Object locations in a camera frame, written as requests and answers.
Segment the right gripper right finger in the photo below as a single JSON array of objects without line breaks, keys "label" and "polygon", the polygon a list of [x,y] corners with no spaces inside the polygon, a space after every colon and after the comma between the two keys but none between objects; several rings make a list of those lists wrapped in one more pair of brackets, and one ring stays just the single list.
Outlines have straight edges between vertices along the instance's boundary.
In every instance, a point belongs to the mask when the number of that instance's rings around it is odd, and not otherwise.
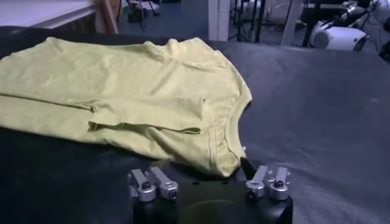
[{"label": "right gripper right finger", "polygon": [[247,199],[257,201],[267,195],[277,201],[288,198],[288,176],[290,172],[285,167],[272,170],[269,166],[260,165],[257,168],[247,159],[240,158],[241,168],[245,174]]}]

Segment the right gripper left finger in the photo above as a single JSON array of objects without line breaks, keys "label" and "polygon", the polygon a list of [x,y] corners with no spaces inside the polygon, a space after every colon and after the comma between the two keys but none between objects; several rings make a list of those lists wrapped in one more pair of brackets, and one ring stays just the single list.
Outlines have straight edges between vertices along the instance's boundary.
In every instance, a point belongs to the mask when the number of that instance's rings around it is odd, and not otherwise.
[{"label": "right gripper left finger", "polygon": [[158,197],[173,201],[179,194],[179,184],[159,167],[150,167],[145,172],[133,169],[127,179],[130,196],[138,201],[154,201]]}]

